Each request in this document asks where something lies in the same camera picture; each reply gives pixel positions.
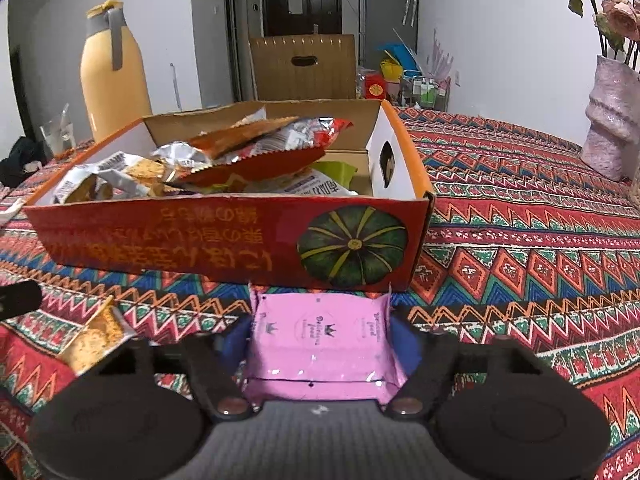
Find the metal pivot bolt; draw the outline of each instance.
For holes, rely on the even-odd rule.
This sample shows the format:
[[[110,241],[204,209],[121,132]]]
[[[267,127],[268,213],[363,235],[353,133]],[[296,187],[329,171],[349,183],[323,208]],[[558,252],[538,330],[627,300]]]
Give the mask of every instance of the metal pivot bolt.
[[[224,397],[218,403],[218,412],[222,415],[242,415],[250,408],[249,402],[242,397]]]
[[[391,401],[389,406],[393,412],[399,415],[417,415],[422,411],[422,403],[415,397],[400,397]]]

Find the gray gripper base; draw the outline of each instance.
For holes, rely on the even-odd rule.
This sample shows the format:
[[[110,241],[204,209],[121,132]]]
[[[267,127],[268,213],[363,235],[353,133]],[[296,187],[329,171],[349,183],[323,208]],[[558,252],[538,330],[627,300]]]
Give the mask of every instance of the gray gripper base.
[[[217,425],[167,480],[473,480],[426,428],[396,422],[375,401],[265,402],[242,422]]]

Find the green leaf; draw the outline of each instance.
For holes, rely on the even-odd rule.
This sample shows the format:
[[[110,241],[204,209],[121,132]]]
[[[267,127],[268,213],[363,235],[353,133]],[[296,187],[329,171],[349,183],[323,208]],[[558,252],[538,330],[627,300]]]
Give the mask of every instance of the green leaf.
[[[625,38],[620,34],[614,32],[609,27],[609,22],[607,21],[607,16],[604,13],[600,13],[596,15],[595,18],[596,26],[598,30],[602,33],[602,35],[607,38],[607,42],[609,46],[613,50],[624,50],[625,49]]]
[[[582,0],[569,0],[569,10],[582,17]]]

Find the patterned tablecloth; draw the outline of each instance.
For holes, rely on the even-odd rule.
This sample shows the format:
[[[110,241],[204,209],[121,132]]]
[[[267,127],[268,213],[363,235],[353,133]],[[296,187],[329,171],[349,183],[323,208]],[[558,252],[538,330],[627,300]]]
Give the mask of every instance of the patterned tablecloth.
[[[640,214],[626,187],[585,167],[579,146],[547,134],[433,112],[401,116],[438,198],[412,289],[394,295],[395,307],[463,341],[509,333],[533,348],[609,419],[598,480],[640,478]],[[55,171],[45,167],[2,206]],[[0,260],[2,283],[33,278],[45,298],[39,311],[0,326],[0,450],[19,479],[40,477],[30,419],[73,380],[56,355],[100,298],[113,294],[129,324],[158,342],[222,330],[249,311],[243,285],[59,266],[24,214],[2,231]],[[187,387],[180,376],[158,381]]]

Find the pink snack wrapper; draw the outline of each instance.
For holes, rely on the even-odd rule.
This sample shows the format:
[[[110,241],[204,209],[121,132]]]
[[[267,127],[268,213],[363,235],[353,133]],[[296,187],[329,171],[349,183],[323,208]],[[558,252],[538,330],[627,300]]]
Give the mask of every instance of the pink snack wrapper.
[[[387,339],[390,295],[252,294],[251,400],[378,399],[406,381]]]

